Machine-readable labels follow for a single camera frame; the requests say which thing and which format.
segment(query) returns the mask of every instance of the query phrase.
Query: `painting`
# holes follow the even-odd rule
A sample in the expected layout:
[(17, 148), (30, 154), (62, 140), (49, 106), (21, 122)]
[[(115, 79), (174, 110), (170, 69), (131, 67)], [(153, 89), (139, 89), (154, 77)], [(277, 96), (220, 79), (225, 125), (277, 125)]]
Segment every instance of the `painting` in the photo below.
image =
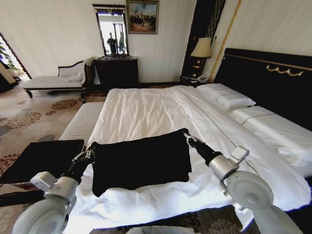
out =
[(129, 34), (157, 34), (158, 5), (158, 0), (127, 0)]

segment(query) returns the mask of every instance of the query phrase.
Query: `beige wallpaper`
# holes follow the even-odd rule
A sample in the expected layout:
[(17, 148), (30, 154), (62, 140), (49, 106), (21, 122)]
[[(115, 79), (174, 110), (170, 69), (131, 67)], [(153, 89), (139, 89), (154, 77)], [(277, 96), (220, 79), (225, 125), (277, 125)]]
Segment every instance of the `beige wallpaper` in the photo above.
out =
[[(0, 31), (32, 77), (58, 74), (58, 66), (103, 56), (92, 3), (125, 0), (1, 1)], [(196, 0), (160, 0), (157, 35), (129, 35), (139, 57), (140, 82), (175, 81), (181, 73)]]
[[(212, 46), (210, 75), (238, 0), (226, 1)], [(243, 0), (224, 48), (240, 48), (312, 56), (311, 0)]]

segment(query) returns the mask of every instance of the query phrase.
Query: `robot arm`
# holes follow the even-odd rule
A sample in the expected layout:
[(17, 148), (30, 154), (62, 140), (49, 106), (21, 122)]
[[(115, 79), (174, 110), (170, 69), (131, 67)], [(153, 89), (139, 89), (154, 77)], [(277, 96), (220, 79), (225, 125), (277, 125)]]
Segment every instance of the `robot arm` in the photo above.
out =
[(219, 179), (224, 194), (231, 197), (231, 203), (238, 209), (250, 209), (262, 234), (302, 234), (293, 220), (280, 208), (273, 205), (273, 192), (269, 185), (259, 176), (238, 171), (239, 164), (249, 154), (245, 148), (238, 146), (232, 153), (237, 162), (215, 152), (205, 143), (184, 133), (188, 144), (196, 148), (205, 159), (214, 175)]
[[(238, 171), (239, 164), (249, 154), (238, 146), (232, 156), (234, 162), (221, 152), (215, 152), (205, 143), (184, 133), (188, 144), (196, 148), (205, 159), (214, 175), (220, 181), (224, 195), (238, 209), (250, 209), (262, 234), (302, 234), (289, 216), (273, 205), (273, 193), (269, 185), (259, 176)], [(76, 202), (76, 188), (87, 165), (93, 163), (93, 149), (81, 153), (60, 179), (56, 180), (48, 172), (39, 173), (31, 182), (45, 191), (45, 200), (39, 201), (24, 211), (17, 219), (13, 234), (58, 234), (67, 224), (67, 217)]]
[(13, 227), (13, 234), (59, 234), (76, 202), (76, 188), (88, 164), (93, 163), (93, 148), (73, 159), (70, 169), (57, 180), (49, 172), (40, 172), (30, 182), (43, 190), (46, 199), (25, 210)]

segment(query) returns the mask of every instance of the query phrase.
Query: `chaise lounge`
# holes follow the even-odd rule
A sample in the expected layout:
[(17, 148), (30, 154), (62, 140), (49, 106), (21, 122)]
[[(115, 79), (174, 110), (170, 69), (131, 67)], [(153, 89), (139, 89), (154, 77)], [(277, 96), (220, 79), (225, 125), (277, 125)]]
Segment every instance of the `chaise lounge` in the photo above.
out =
[[(93, 81), (95, 69), (94, 57), (79, 61), (71, 66), (58, 67), (58, 76), (44, 76), (31, 79), (21, 84), (30, 98), (32, 90), (84, 90)], [(82, 80), (68, 81), (68, 79), (82, 71)]]

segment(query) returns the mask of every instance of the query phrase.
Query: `mirror frame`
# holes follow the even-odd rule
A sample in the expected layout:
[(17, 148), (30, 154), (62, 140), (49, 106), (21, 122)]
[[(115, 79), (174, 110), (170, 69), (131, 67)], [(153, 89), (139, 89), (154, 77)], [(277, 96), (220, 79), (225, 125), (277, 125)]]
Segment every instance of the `mirror frame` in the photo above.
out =
[[(101, 41), (102, 41), (104, 56), (105, 57), (130, 56), (130, 53), (129, 53), (129, 43), (128, 43), (128, 29), (127, 29), (127, 21), (126, 21), (126, 5), (117, 5), (117, 4), (92, 4), (92, 5), (93, 5), (94, 11), (96, 13), (97, 26), (98, 26), (99, 34), (100, 34)], [(114, 8), (123, 8), (123, 10), (125, 12), (123, 14), (123, 21), (124, 21), (124, 24), (125, 24), (125, 34), (126, 34), (126, 43), (127, 43), (127, 52), (128, 52), (127, 54), (110, 54), (110, 55), (106, 54), (105, 42), (104, 42), (104, 39), (103, 39), (101, 26), (100, 26), (100, 23), (99, 23), (97, 8), (113, 8), (113, 7)]]

